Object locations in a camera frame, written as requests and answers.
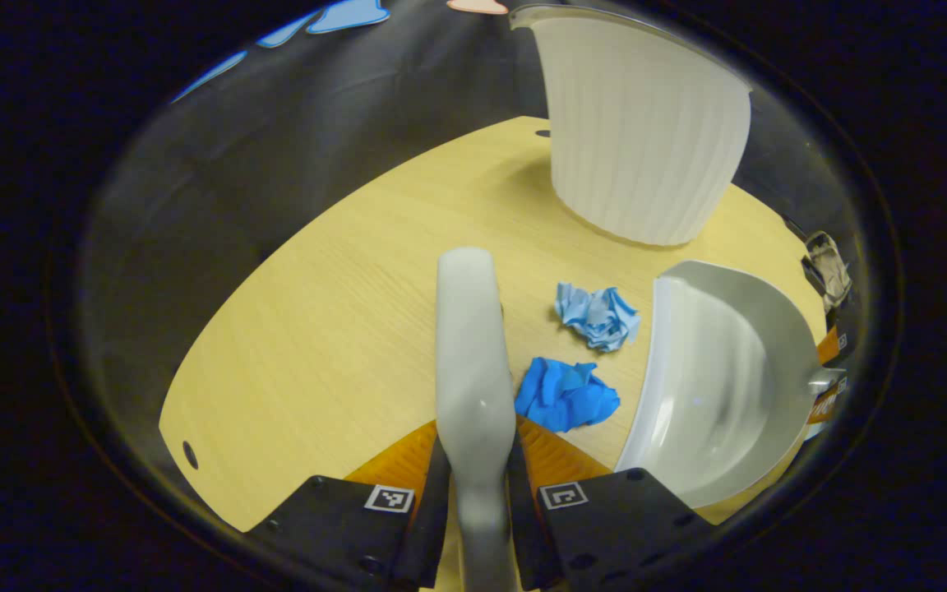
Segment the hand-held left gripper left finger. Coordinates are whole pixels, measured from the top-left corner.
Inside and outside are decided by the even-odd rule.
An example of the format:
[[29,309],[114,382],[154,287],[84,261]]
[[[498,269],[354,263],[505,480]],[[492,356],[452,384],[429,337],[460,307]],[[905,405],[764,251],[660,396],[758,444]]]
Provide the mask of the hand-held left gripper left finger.
[[433,421],[345,479],[313,475],[247,533],[296,571],[298,591],[417,591],[436,584],[450,462]]

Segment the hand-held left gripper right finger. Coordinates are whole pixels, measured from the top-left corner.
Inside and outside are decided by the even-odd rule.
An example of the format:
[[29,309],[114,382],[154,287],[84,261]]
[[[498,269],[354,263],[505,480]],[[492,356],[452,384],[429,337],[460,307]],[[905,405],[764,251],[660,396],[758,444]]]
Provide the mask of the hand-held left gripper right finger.
[[646,469],[612,471],[524,417],[506,480],[526,591],[647,591],[690,566],[714,536]]

